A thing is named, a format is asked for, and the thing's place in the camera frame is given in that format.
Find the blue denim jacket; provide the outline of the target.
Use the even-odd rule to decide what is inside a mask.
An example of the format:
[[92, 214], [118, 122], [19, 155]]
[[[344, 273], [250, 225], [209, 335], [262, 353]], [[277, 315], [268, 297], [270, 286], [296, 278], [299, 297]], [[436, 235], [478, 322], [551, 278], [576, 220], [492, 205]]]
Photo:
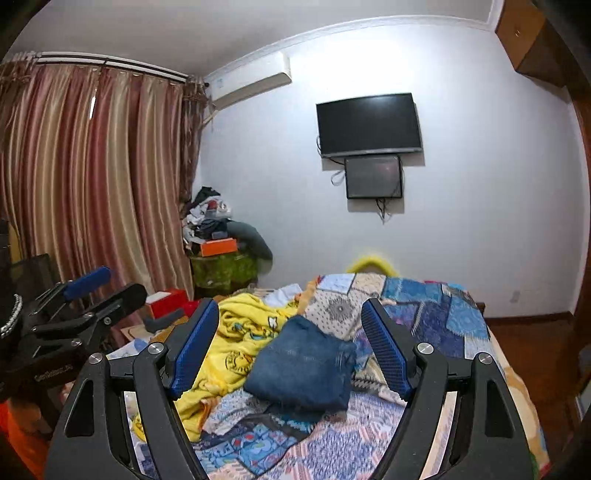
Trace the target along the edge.
[[348, 408], [355, 367], [353, 342], [297, 315], [256, 356], [243, 389], [287, 407], [339, 412]]

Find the red plush item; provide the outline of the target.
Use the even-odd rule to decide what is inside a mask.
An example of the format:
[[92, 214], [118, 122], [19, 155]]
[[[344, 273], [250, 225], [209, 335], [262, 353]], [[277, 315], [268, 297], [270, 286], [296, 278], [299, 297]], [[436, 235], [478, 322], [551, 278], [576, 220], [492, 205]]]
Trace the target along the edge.
[[182, 316], [190, 317], [199, 304], [200, 300], [190, 300], [183, 289], [158, 291], [146, 298], [153, 319], [160, 319], [178, 309], [182, 310]]

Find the beige fleece bed sheet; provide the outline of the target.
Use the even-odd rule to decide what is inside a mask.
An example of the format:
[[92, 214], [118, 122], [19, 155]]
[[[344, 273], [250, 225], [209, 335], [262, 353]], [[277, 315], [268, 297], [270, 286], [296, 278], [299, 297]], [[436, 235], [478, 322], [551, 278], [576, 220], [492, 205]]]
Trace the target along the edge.
[[525, 382], [510, 365], [492, 330], [489, 330], [489, 335], [496, 362], [506, 378], [510, 394], [523, 425], [533, 462], [534, 478], [540, 479], [549, 469], [551, 462], [538, 412], [531, 400]]

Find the yellow plush toy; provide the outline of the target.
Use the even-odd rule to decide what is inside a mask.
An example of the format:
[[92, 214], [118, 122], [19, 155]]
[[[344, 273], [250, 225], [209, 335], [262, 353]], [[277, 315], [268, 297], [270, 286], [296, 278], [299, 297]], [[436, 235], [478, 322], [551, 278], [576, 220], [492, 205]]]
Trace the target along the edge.
[[363, 255], [346, 269], [351, 274], [370, 273], [399, 277], [398, 270], [386, 258], [377, 254]]

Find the blue patchwork quilt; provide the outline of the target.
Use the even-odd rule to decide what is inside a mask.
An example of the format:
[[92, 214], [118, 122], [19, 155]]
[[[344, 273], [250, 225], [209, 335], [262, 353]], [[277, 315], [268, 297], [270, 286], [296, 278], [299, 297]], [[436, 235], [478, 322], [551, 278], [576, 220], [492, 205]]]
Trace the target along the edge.
[[361, 309], [379, 299], [419, 341], [471, 359], [491, 345], [481, 309], [456, 284], [377, 273], [325, 275], [301, 296], [301, 316], [356, 347], [346, 410], [302, 413], [238, 389], [208, 416], [193, 449], [212, 479], [367, 479], [393, 439], [406, 404], [391, 391], [363, 332]]

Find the striped red gold curtain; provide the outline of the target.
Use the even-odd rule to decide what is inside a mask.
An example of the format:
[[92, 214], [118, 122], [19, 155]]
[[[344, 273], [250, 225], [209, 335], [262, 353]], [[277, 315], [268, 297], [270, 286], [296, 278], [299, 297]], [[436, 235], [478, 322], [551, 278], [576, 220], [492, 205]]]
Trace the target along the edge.
[[106, 266], [108, 292], [190, 291], [181, 218], [204, 84], [20, 57], [1, 67], [1, 217], [24, 258], [69, 280]]

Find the orange box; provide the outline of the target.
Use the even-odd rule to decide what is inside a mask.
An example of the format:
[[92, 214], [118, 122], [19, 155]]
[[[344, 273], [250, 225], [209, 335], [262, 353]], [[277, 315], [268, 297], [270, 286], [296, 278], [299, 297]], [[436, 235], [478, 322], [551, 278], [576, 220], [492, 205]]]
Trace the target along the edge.
[[202, 257], [212, 257], [233, 253], [237, 249], [238, 242], [235, 240], [235, 238], [209, 240], [200, 245], [200, 255]]

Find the white air conditioner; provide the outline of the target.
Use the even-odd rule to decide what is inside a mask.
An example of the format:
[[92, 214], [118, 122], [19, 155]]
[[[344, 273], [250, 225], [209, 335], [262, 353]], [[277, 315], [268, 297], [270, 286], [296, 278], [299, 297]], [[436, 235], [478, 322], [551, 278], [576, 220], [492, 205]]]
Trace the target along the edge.
[[214, 109], [223, 110], [290, 84], [290, 58], [283, 52], [276, 52], [218, 75], [207, 83]]

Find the wooden overhead cabinet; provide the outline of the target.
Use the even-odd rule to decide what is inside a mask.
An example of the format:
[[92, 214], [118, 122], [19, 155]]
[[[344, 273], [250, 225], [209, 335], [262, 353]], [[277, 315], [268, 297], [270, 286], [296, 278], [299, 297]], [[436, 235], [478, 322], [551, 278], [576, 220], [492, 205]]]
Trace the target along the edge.
[[568, 47], [532, 1], [505, 1], [496, 34], [516, 72], [559, 88], [572, 79]]

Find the white wall socket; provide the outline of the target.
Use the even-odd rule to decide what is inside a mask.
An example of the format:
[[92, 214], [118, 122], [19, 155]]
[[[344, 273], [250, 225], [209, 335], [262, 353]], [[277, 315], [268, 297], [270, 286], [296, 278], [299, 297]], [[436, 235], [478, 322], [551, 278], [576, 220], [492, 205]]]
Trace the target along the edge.
[[518, 303], [521, 296], [520, 290], [515, 290], [510, 298], [511, 303]]

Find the small dark wall monitor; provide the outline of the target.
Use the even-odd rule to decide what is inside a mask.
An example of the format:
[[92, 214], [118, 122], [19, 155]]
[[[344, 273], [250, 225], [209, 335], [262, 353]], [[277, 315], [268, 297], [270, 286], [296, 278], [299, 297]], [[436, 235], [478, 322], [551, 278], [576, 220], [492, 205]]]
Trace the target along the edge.
[[403, 197], [403, 169], [398, 155], [346, 158], [345, 173], [349, 200]]

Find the black wall television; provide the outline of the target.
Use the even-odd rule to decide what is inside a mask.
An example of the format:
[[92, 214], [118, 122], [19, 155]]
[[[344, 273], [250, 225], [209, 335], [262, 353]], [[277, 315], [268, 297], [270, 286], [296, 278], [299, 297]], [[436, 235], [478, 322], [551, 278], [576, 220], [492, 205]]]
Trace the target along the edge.
[[410, 93], [321, 103], [317, 119], [318, 143], [324, 157], [423, 150], [417, 108]]

